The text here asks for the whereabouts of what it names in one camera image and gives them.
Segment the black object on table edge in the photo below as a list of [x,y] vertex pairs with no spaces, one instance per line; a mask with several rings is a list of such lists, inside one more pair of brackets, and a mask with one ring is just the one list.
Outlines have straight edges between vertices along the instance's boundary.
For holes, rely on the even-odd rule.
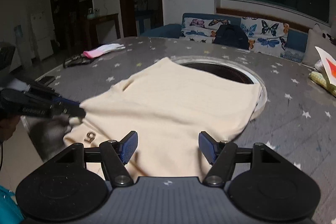
[[93,62],[93,59],[89,59],[83,54],[74,55],[68,58],[65,58],[63,61],[63,68],[75,67],[79,65],[88,65]]

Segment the dark wooden side table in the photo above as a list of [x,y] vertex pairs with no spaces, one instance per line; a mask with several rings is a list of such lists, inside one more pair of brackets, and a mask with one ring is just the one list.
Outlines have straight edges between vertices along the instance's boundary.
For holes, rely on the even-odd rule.
[[86,25],[91,47],[109,44],[121,38],[118,13],[87,19]]

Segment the butterfly cushion at sofa end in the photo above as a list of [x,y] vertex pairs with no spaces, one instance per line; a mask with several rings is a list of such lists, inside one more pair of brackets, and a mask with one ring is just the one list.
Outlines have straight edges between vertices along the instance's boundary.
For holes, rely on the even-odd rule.
[[199,19],[187,17],[182,22],[179,38],[192,42],[212,44],[220,26],[230,23],[231,22],[226,19]]

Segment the dark blue backpack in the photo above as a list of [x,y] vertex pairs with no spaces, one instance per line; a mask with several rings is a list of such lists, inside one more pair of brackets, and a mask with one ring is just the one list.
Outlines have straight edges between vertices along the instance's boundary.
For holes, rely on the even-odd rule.
[[248,37],[237,25],[221,25],[216,32],[214,44],[249,50]]

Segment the white poster with red print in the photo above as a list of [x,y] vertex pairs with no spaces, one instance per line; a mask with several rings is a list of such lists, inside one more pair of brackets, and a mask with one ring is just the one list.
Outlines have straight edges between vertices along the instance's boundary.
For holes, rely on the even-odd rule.
[[315,69],[317,69],[321,73],[325,73],[329,83],[332,85],[336,85],[336,66],[335,59],[323,50],[320,47],[315,46],[315,49],[319,55],[319,59],[315,64]]

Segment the teal garment of operator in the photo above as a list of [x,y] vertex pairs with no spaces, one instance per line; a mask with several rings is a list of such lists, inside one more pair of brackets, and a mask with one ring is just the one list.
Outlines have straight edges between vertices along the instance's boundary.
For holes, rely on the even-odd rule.
[[15,193],[1,186],[0,189],[0,224],[19,224],[24,217],[14,201]]

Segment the cream sweater with number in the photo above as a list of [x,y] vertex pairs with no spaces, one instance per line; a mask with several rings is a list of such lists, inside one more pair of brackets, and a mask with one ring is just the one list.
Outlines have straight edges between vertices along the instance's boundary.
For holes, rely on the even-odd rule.
[[138,147],[126,165],[132,178],[202,178],[210,165],[199,150],[199,133],[234,139],[248,124],[261,91],[260,84],[222,79],[164,58],[82,102],[85,118],[72,119],[63,140],[98,147],[135,131]]

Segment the pink and white gloves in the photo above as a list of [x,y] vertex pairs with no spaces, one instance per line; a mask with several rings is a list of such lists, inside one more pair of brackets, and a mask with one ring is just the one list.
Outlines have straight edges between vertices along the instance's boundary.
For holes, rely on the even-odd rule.
[[83,55],[84,57],[87,57],[88,59],[95,59],[106,53],[116,52],[116,51],[120,51],[124,49],[125,49],[125,46],[123,44],[118,44],[118,43],[104,44],[96,49],[93,49],[90,51],[84,51]]

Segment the butterfly cushion near window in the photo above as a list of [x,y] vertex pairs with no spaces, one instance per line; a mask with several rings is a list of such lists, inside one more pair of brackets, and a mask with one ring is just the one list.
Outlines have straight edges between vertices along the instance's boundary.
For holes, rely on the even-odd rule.
[[243,17],[240,28],[248,38],[250,51],[275,57],[284,56],[289,33],[288,23]]

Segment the blue sofa bench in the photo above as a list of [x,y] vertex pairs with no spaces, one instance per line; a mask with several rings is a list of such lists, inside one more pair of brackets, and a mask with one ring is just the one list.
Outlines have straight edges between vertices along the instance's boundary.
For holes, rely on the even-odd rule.
[[[182,15],[182,22],[187,17],[199,18],[199,19],[226,19],[229,20],[231,25],[237,25],[240,27],[241,19],[244,16],[228,16],[218,14],[198,14],[198,13],[184,13]],[[168,24],[162,27],[158,27],[152,30],[145,31],[142,36],[157,37],[157,38],[169,38],[180,39],[180,32],[182,28],[182,22],[180,24]],[[302,31],[298,31],[292,28],[289,24],[289,33],[286,43],[286,50],[283,59],[288,59],[297,63],[303,61],[305,50],[307,46],[308,34]]]

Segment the round black induction cooktop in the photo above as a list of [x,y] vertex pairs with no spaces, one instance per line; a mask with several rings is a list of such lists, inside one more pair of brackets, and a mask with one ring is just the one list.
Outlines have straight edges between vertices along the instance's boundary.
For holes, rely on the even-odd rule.
[[253,84],[246,74],[237,69],[228,67],[226,65],[210,64],[210,63],[184,63],[185,67],[197,69],[199,71],[208,72],[220,78],[234,81],[241,84]]

